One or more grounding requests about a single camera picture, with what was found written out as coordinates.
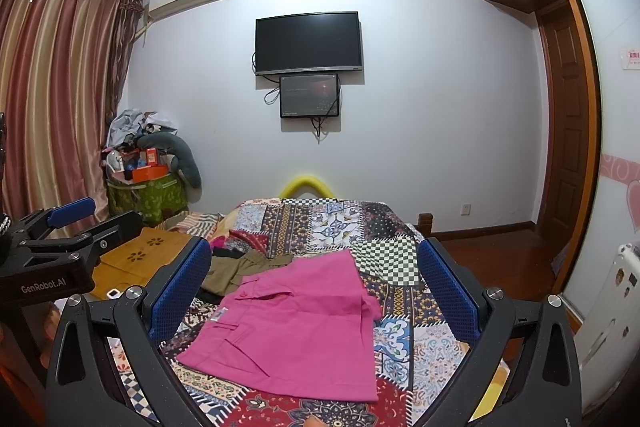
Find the wooden door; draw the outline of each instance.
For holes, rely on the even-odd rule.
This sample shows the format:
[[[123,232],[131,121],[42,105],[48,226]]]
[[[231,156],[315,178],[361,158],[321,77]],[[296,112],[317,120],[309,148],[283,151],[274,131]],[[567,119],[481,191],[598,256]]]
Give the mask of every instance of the wooden door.
[[[573,13],[565,4],[539,17],[546,47],[549,149],[538,229],[553,245],[569,242],[580,209],[589,139],[586,70]]]

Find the green storage bag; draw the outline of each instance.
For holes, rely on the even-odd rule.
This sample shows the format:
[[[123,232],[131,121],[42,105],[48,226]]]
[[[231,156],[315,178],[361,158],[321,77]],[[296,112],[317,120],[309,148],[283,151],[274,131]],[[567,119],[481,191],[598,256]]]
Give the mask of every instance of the green storage bag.
[[[184,186],[175,174],[133,185],[108,180],[107,193],[111,216],[133,210],[142,215],[148,227],[188,210]]]

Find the white sticker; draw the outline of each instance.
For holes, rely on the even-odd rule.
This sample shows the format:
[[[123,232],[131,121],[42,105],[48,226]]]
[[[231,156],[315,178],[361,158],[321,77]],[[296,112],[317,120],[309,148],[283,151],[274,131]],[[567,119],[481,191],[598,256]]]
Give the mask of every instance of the white sticker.
[[[226,308],[218,308],[216,311],[214,311],[211,316],[209,317],[209,320],[211,322],[218,322],[218,320],[220,319],[220,317],[222,317],[222,314],[226,312]]]
[[[622,69],[640,70],[640,47],[622,48]]]

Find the pink heart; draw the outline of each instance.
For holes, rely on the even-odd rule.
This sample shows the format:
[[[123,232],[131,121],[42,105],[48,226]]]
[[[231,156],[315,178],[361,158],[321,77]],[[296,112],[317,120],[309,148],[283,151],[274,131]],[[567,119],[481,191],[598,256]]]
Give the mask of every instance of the pink heart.
[[[640,181],[633,180],[626,190],[626,204],[629,207],[634,229],[640,230]]]

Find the door frame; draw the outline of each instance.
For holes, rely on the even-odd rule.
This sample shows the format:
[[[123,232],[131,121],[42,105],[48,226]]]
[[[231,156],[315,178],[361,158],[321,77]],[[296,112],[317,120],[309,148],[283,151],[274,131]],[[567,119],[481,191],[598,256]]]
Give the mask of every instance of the door frame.
[[[585,69],[585,78],[587,81],[587,103],[589,107],[589,136],[588,136],[588,145],[587,145],[587,165],[584,176],[584,185],[582,187],[582,196],[580,198],[580,210],[578,211],[578,217],[575,222],[574,232],[572,233],[571,239],[569,240],[569,245],[567,248],[567,252],[564,258],[564,262],[562,263],[562,267],[558,272],[558,277],[556,278],[556,282],[553,286],[553,293],[561,293],[565,288],[569,276],[571,275],[572,270],[574,269],[575,262],[577,261],[578,254],[580,253],[580,248],[582,247],[582,242],[584,240],[584,236],[586,235],[587,226],[589,224],[589,219],[591,217],[591,209],[593,208],[593,198],[596,189],[596,181],[598,177],[598,168],[600,166],[600,140],[601,140],[601,131],[602,124],[600,118],[600,81],[598,78],[598,67],[593,47],[593,41],[591,39],[591,32],[589,30],[589,25],[584,14],[584,10],[582,8],[582,4],[580,0],[562,0],[559,3],[554,3],[548,6],[547,8],[540,10],[540,14],[549,13],[562,6],[563,2],[568,2],[571,8],[572,13],[574,14],[575,25],[578,29],[578,38],[580,39],[580,48],[582,50],[582,55],[584,57],[584,69]],[[544,29],[540,25],[540,17],[538,17],[538,25],[540,27],[540,34],[543,39],[543,49],[545,54],[545,66],[546,66],[546,76],[547,76],[547,84],[551,82],[550,76],[550,68],[549,68],[549,60],[548,60],[548,42],[546,41],[546,36],[544,35]],[[540,204],[540,214],[538,216],[538,222],[540,223],[540,216],[543,214],[543,211],[546,209],[546,197],[548,195],[548,186],[549,186],[549,174],[551,171],[551,160],[553,154],[553,102],[551,99],[553,90],[549,89],[549,143],[548,143],[548,154],[546,158],[546,173],[545,173],[545,184],[543,187],[543,195],[542,195],[542,203]]]

